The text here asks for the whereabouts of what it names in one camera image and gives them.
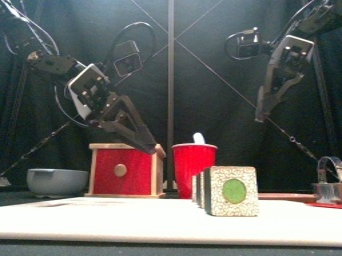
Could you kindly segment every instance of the wire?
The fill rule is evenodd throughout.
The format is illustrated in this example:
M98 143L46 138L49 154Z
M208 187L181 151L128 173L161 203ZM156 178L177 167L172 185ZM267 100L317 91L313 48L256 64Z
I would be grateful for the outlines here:
M284 28L280 32L280 34L277 35L277 37L273 39L272 44L276 44L276 42L280 40L280 38L283 37L285 31L288 30L293 20L297 18L297 16L304 12L304 10L311 7L311 5L316 2L317 0L311 0L293 14L293 16L291 17L291 19L287 21Z
M31 30L31 34L34 36L34 38L37 39L37 41L40 42L42 48L45 49L45 51L49 53L49 50L46 49L45 46L49 46L44 41L41 41L41 39L38 38L37 34L35 34L35 31L33 30L33 28L29 26L29 25L33 25L34 28L45 35L46 39L49 40L50 44L52 44L52 48L54 50L54 54L58 55L58 48L57 48L57 45L56 45L56 42L53 40L53 38L50 37L50 35L48 34L48 32L26 17L25 14L22 14L17 8L10 4L10 7L17 11L17 13L21 15L22 18L26 19L27 21L27 27L30 28Z
M112 53L113 53L113 50L116 48L116 45L118 44L122 36L132 30L132 29L136 29L137 27L145 27L149 34L150 34L150 39L152 39L152 47L150 47L150 53L148 54L146 58L144 60L141 60L141 62L146 62L152 56L153 56L153 53L154 53L154 48L156 48L156 37L154 37L154 32L153 32L153 29L150 27L150 25L145 22L134 22L134 23L130 23L129 25L126 25L122 30L120 31L120 33L117 34L117 36L114 37L113 39L113 42L112 42L112 45L110 45L110 48L109 48L109 51L106 53L106 56L104 58L104 65L106 65L108 61L110 60L110 57L112 57Z

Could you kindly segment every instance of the black curtain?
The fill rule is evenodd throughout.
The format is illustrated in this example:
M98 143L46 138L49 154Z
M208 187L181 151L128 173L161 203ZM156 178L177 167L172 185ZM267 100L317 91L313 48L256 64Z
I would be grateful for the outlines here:
M26 6L29 15L35 14L41 2L40 26L52 35L61 54L70 55L85 65L102 60L124 26L136 21L152 25L157 54L116 90L132 99L150 133L165 149L168 1L31 0ZM311 191L316 162L300 151L293 139L316 157L331 154L315 72L309 66L303 80L288 91L287 100L273 109L273 123L256 123L252 105L256 104L268 59L260 56L233 61L224 54L223 43L228 35L252 27L259 28L264 40L272 40L299 8L297 0L174 0L173 143L190 142L192 134L201 132L206 143L219 148L217 165L256 168L260 191ZM141 54L146 54L148 34L133 31L124 40L129 38L136 41ZM53 86L45 77L27 72L19 89L22 65L7 53L3 41L0 47L0 163L3 170L68 120L56 107ZM64 108L74 114L72 103L62 98L62 88L58 88L58 95ZM21 99L19 104L14 104L17 99ZM340 122L337 111L335 118ZM27 168L89 171L88 144L114 140L114 134L69 125L7 172L10 182L25 185Z

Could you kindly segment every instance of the red plastic cup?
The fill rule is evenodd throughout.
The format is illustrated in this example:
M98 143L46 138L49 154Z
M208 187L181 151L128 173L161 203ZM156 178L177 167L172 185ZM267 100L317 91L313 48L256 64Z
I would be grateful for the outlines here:
M182 143L172 146L177 194L189 199L192 176L215 165L217 147L208 144Z

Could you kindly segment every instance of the ceramic bowl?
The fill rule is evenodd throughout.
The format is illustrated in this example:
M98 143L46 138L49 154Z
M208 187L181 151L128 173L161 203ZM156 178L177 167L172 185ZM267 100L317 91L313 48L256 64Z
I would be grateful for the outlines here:
M61 198L81 194L88 172L66 169L29 169L26 185L35 197Z

